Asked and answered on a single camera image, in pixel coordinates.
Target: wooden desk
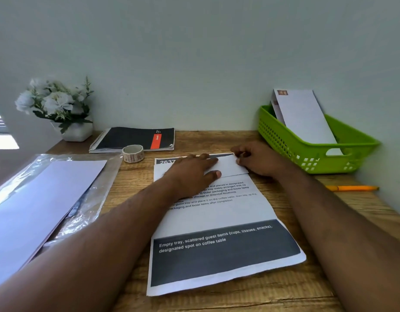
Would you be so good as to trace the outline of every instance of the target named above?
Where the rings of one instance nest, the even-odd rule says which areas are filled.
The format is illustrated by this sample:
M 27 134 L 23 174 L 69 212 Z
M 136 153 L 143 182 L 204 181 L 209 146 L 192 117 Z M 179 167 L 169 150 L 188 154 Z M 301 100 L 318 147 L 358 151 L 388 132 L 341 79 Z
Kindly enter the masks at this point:
M 88 153 L 89 145 L 95 138 L 93 136 L 83 143 L 61 141 L 48 153 Z M 108 212 L 152 183 L 154 157 L 228 152 L 233 145 L 259 138 L 256 131 L 178 131 L 175 151 L 146 152 L 145 159 L 139 163 L 122 163 L 102 212 Z M 273 206 L 278 218 L 307 254 L 306 262 L 207 287 L 160 297 L 146 297 L 149 260 L 147 247 L 130 274 L 113 311 L 343 311 L 301 231 L 284 191 L 270 179 L 257 175 L 251 177 Z M 326 185 L 358 184 L 352 175 L 320 175 L 317 178 Z M 374 193 L 338 193 L 338 196 L 400 240 L 400 215 Z

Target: green basket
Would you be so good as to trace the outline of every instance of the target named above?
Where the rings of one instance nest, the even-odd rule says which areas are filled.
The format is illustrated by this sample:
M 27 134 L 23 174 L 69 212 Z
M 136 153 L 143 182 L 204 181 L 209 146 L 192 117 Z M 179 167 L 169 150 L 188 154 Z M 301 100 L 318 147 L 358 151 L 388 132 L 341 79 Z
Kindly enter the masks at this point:
M 380 144 L 379 141 L 341 121 L 324 115 L 337 144 L 313 144 L 302 141 L 276 119 L 271 106 L 261 106 L 259 133 L 270 146 L 310 174 L 351 173 Z M 331 148 L 340 148 L 342 156 L 328 156 Z

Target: spiral notebook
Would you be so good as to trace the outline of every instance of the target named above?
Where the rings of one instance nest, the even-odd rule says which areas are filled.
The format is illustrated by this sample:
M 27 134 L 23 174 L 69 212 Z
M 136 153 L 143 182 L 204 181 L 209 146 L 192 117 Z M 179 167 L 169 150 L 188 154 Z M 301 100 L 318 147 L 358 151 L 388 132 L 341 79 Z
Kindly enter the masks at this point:
M 144 151 L 174 150 L 174 128 L 138 129 L 113 127 L 105 130 L 96 138 L 89 153 L 121 152 L 122 148 L 140 144 Z

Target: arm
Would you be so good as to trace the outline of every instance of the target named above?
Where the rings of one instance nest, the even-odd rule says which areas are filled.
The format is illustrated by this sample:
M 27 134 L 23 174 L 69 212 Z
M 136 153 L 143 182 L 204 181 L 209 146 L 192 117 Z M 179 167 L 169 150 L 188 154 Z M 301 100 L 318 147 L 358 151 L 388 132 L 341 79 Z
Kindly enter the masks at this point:
M 0 312 L 105 311 L 168 208 L 221 176 L 218 160 L 188 156 L 77 234 L 50 248 L 0 286 Z
M 400 242 L 266 144 L 233 147 L 238 164 L 275 178 L 347 311 L 400 311 Z

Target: pencil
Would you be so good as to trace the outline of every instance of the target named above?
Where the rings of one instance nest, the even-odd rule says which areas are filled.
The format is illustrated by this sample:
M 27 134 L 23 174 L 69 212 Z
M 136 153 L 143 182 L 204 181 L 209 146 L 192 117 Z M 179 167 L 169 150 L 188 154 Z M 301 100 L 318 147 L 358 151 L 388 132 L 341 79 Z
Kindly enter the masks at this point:
M 330 191 L 375 191 L 378 190 L 378 186 L 366 186 L 366 185 L 356 185 L 356 186 L 330 186 L 327 185 L 326 188 Z

